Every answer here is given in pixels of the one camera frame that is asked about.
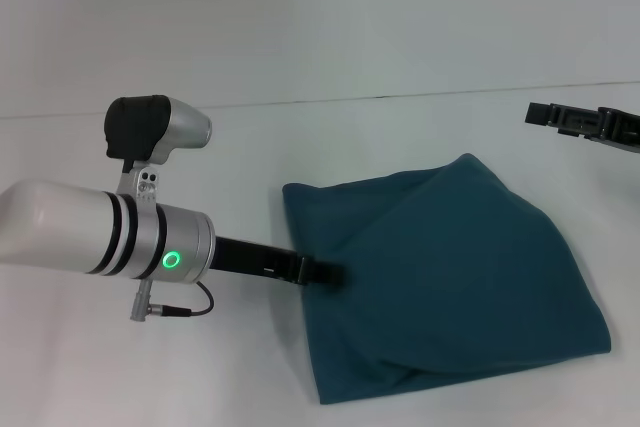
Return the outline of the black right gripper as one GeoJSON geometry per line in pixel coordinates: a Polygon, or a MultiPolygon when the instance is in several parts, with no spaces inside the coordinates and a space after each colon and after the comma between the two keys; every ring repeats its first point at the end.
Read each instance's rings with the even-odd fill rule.
{"type": "Polygon", "coordinates": [[[639,152],[640,117],[617,109],[597,111],[559,104],[530,103],[525,123],[555,128],[559,134],[590,137],[591,141],[628,152],[639,152]]]}

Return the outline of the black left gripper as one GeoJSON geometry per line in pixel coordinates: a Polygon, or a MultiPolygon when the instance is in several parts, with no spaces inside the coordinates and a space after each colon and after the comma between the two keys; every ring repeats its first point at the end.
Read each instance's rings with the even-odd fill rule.
{"type": "Polygon", "coordinates": [[[301,257],[294,251],[246,241],[217,237],[211,270],[271,278],[307,286],[340,287],[345,283],[343,266],[301,257]]]}

